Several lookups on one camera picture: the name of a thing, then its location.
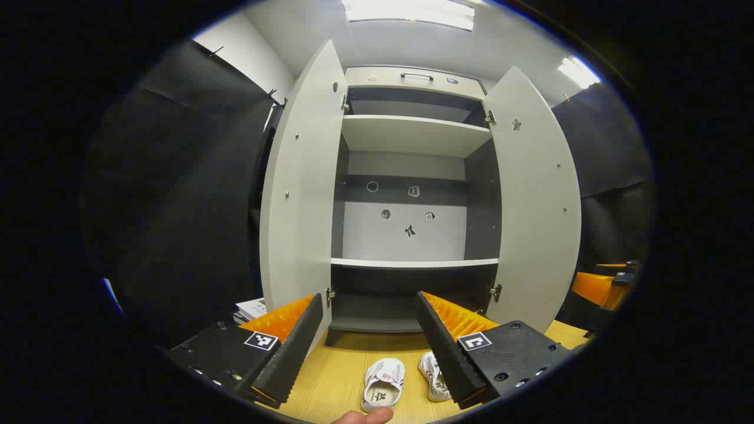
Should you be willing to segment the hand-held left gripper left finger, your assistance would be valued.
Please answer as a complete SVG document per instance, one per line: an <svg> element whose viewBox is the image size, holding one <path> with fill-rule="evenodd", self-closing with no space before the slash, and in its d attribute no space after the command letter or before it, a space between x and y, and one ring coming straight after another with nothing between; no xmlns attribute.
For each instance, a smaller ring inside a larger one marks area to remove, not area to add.
<svg viewBox="0 0 754 424"><path fill-rule="evenodd" d="M197 300L170 308L159 347L211 389L277 409L288 401L323 317L320 293L258 317L243 314L239 296Z"/></svg>

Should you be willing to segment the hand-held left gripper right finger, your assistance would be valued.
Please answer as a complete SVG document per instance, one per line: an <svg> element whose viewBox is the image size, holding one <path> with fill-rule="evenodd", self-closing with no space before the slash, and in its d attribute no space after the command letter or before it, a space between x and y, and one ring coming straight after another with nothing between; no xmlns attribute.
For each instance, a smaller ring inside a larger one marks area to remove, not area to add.
<svg viewBox="0 0 754 424"><path fill-rule="evenodd" d="M461 409L511 398L576 355L520 320L497 324L424 291L416 303L418 324Z"/></svg>

